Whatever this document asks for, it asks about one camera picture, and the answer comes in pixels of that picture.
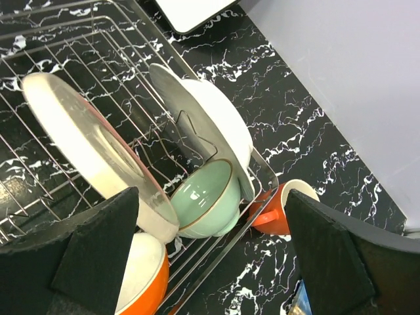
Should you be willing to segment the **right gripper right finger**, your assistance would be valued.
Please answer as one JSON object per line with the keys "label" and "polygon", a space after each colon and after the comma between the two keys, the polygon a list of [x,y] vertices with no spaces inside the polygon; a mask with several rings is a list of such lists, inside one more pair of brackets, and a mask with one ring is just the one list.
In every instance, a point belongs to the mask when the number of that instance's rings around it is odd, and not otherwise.
{"label": "right gripper right finger", "polygon": [[419,240],[291,190],[291,240],[313,314],[418,314]]}

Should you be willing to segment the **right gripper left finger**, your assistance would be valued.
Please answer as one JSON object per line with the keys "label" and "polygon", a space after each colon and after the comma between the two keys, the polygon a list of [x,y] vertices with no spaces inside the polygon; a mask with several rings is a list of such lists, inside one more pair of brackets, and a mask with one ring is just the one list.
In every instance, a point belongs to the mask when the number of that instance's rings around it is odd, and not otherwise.
{"label": "right gripper left finger", "polygon": [[136,228],[138,189],[1,246],[2,314],[113,314]]}

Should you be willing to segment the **orange bowl white inside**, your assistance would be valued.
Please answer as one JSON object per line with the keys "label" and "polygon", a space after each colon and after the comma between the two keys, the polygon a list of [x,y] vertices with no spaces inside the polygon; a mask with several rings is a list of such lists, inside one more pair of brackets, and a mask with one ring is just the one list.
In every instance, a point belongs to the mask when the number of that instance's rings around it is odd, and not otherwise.
{"label": "orange bowl white inside", "polygon": [[116,314],[155,314],[169,282],[169,259],[163,243],[145,233],[134,234]]}

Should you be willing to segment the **pink plate with leaf sprig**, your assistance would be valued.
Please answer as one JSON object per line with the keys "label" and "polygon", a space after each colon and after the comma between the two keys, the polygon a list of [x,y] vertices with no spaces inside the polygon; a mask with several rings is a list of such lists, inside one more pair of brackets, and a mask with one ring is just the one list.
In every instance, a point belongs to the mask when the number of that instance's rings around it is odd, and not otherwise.
{"label": "pink plate with leaf sprig", "polygon": [[22,80],[30,110],[65,158],[103,197],[138,188],[138,217],[145,232],[172,242],[179,220],[167,195],[118,132],[73,87],[50,73]]}

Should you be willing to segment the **mint green bowl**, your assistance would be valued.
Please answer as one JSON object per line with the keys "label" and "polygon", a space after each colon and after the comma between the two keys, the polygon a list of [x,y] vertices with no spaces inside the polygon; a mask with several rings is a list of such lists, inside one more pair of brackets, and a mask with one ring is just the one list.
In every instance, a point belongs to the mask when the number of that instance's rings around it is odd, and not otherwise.
{"label": "mint green bowl", "polygon": [[206,163],[173,192],[170,201],[180,222],[178,235],[203,239],[223,236],[240,217],[240,183],[226,159]]}

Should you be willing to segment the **white fluted plate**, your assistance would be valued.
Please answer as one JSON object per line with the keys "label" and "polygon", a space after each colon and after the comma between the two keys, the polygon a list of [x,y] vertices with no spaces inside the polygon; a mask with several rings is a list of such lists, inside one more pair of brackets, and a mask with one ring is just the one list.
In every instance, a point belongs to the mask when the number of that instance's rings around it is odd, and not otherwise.
{"label": "white fluted plate", "polygon": [[227,159],[241,186],[241,197],[252,201],[255,189],[247,168],[253,140],[243,118],[229,98],[202,79],[182,79],[158,63],[149,67],[154,89],[178,127],[209,160]]}

